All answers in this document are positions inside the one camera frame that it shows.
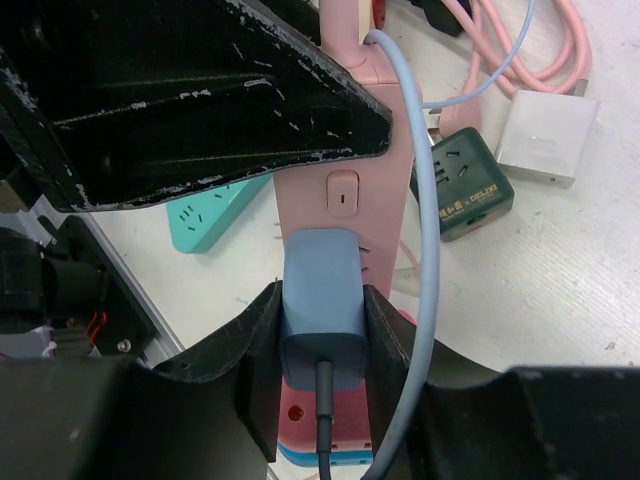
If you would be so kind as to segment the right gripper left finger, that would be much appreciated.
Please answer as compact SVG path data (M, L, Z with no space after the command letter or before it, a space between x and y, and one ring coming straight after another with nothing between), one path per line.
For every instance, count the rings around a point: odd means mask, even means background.
M5 479L263 479L276 458L280 283L153 369L5 360Z

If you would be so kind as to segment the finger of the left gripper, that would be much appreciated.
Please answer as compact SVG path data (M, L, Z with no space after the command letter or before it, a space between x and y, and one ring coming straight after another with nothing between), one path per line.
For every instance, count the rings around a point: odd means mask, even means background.
M392 114L310 1L5 1L1 209L136 209L377 157Z

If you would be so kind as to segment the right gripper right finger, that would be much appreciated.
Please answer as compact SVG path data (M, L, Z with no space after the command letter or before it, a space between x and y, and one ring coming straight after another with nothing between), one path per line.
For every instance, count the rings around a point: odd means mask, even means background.
M384 479L635 479L635 367L498 373L436 345Z

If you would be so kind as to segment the blue plug adapter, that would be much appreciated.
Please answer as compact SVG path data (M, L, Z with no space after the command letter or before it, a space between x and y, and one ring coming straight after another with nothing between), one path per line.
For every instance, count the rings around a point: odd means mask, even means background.
M306 229L285 242L280 358L287 385L316 389L316 365L332 364L336 391L358 388L368 356L360 251L344 229Z

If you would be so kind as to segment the teal triangular socket adapter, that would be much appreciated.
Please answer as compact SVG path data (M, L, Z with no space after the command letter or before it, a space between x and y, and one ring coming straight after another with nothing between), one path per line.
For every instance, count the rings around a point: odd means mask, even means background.
M183 254L206 253L270 179L263 175L169 201L166 211L174 248Z

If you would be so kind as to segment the dark green cube plug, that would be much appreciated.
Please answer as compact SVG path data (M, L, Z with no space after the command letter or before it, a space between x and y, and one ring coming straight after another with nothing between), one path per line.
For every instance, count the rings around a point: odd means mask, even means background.
M511 211L514 189L478 130L466 127L436 142L431 150L443 242Z

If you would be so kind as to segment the pink power strip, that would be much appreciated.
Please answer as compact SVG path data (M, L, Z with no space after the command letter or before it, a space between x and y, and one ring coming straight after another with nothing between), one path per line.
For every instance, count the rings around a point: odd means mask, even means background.
M387 151L378 157L296 167L274 177L284 241L306 229L344 229L358 239L363 288L391 290L413 164L406 108L382 50L359 36L355 1L319 5L322 51L392 114Z

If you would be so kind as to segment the white charger plug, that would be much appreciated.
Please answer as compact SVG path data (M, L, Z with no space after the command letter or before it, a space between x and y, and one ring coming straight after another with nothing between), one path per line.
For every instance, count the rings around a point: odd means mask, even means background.
M495 151L499 166L518 180L570 188L598 110L584 96L517 92Z

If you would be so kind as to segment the beige power strip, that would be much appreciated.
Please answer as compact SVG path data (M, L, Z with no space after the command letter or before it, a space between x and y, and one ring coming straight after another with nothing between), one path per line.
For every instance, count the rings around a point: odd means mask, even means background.
M359 1L359 30L361 33L366 33L372 29L383 29L385 19L385 0Z

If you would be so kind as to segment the pink plug adapter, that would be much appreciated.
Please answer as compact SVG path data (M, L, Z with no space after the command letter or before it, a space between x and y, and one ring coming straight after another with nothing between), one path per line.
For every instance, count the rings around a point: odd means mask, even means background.
M331 454L371 452L371 433L365 383L356 389L332 394L331 406L320 407L315 391L298 391L282 384L278 443L285 451L315 454L319 447L318 426L331 423Z

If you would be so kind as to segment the aluminium front rail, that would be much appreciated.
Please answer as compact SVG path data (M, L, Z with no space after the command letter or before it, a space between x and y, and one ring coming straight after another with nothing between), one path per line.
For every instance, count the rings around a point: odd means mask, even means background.
M79 215L79 218L120 275L120 278L124 281L125 290L133 296L135 304L144 312L143 317L151 325L152 337L145 347L137 353L140 361L149 367L154 367L181 353L184 350L184 346L126 265L124 256L117 251L92 215L82 214Z

